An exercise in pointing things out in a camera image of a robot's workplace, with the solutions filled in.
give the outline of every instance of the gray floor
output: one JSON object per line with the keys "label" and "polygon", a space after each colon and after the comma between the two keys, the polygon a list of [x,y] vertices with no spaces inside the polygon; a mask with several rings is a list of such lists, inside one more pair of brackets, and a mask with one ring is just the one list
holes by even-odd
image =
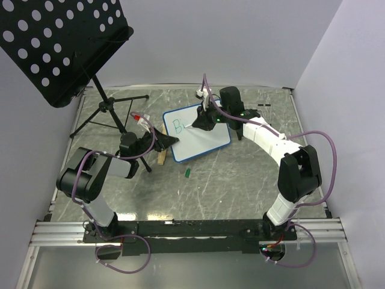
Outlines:
{"label": "gray floor", "polygon": [[[161,130],[165,111],[199,103],[194,97],[195,89],[110,89],[106,93],[117,99],[149,94],[148,101],[134,101],[132,110],[151,115],[153,124]],[[219,89],[214,88],[214,93],[218,93]],[[287,135],[300,132],[288,90],[257,87],[239,89],[247,108],[257,108],[256,104],[271,104],[271,107],[259,108],[275,129]],[[79,123],[97,108],[100,100],[95,89],[86,91]],[[128,106],[129,102],[115,105],[123,122]],[[100,113],[94,121],[114,125],[109,114]],[[126,127],[138,136],[144,134],[132,119],[128,120]],[[304,145],[303,139],[297,141]],[[117,129],[89,124],[75,137],[69,156],[80,146],[115,153],[119,143],[120,133]],[[107,177],[103,195],[120,220],[257,219],[273,204],[279,192],[279,168],[273,159],[251,141],[238,141],[233,132],[230,146],[182,164],[174,162],[170,150],[163,166],[157,165],[157,157],[155,151],[145,157],[153,169],[152,173],[147,173],[141,165],[132,179]],[[189,178],[185,177],[187,168],[191,168]],[[307,201],[319,198],[320,193],[316,191]],[[325,217],[325,214],[322,206],[305,207],[300,210],[298,217]],[[80,207],[59,192],[52,221],[85,219]]]}

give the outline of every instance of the small whiteboard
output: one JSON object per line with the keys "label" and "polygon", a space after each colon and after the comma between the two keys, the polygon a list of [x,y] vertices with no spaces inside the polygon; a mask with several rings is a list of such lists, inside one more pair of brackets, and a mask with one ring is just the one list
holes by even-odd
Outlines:
{"label": "small whiteboard", "polygon": [[197,107],[183,107],[178,110],[167,111],[163,114],[167,134],[179,138],[179,142],[171,147],[174,160],[177,163],[190,160],[202,154],[219,149],[230,144],[230,133],[226,123],[218,123],[212,131],[193,128],[197,118]]}

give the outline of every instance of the black music stand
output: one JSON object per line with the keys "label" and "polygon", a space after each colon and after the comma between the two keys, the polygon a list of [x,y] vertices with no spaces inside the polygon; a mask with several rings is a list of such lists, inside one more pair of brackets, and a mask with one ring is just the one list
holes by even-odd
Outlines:
{"label": "black music stand", "polygon": [[[126,42],[128,26],[119,0],[4,0],[0,6],[1,48],[53,107],[64,107],[82,94],[92,79],[103,101],[73,133],[98,112],[109,112],[121,133],[127,132],[114,103],[148,99],[107,98],[96,72]],[[147,171],[149,165],[141,158]]]}

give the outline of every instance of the black mounting plate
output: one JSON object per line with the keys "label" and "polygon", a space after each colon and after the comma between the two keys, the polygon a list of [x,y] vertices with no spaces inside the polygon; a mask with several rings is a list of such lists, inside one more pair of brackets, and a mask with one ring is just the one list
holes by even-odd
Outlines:
{"label": "black mounting plate", "polygon": [[[152,253],[228,252],[259,253],[260,241],[277,241],[281,233],[270,234],[266,223],[251,220],[120,221],[120,234],[136,234],[150,244]],[[284,240],[297,239],[295,231],[284,233]],[[84,243],[121,243],[105,241],[87,225]],[[123,240],[123,256],[147,253],[143,241]]]}

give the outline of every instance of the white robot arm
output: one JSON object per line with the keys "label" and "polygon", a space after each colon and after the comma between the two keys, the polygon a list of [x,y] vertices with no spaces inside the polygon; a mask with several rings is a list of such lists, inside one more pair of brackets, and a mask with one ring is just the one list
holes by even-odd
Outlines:
{"label": "white robot arm", "polygon": [[[57,188],[72,197],[72,190],[80,164],[91,150],[78,148],[57,179]],[[87,209],[90,220],[106,235],[115,235],[118,218],[103,198],[102,186],[107,175],[132,178],[139,167],[138,162],[113,158],[106,153],[94,153],[86,161],[75,191],[75,201]]]}
{"label": "white robot arm", "polygon": [[[254,125],[252,123],[243,124],[243,136],[260,146],[273,160],[278,164],[281,164],[282,158],[286,154],[294,154],[299,152],[301,145],[293,141],[287,140],[284,134],[280,134],[274,128],[272,128],[263,117],[254,117],[252,121],[263,124],[263,126]],[[274,135],[268,130],[267,127],[275,130],[279,136]],[[267,212],[267,217],[272,221],[274,226],[282,225],[287,221],[290,214],[295,207],[304,202],[305,195],[301,197],[297,202],[293,203],[279,193],[276,201]]]}
{"label": "white robot arm", "polygon": [[210,131],[216,123],[228,123],[236,131],[239,140],[246,137],[273,158],[280,167],[277,183],[280,193],[263,219],[270,223],[272,230],[284,226],[297,205],[321,185],[316,150],[312,146],[303,148],[287,140],[257,110],[245,110],[236,87],[220,90],[222,107],[216,107],[207,95],[207,90],[197,90],[197,97],[202,104],[197,109],[197,119],[192,127]]}

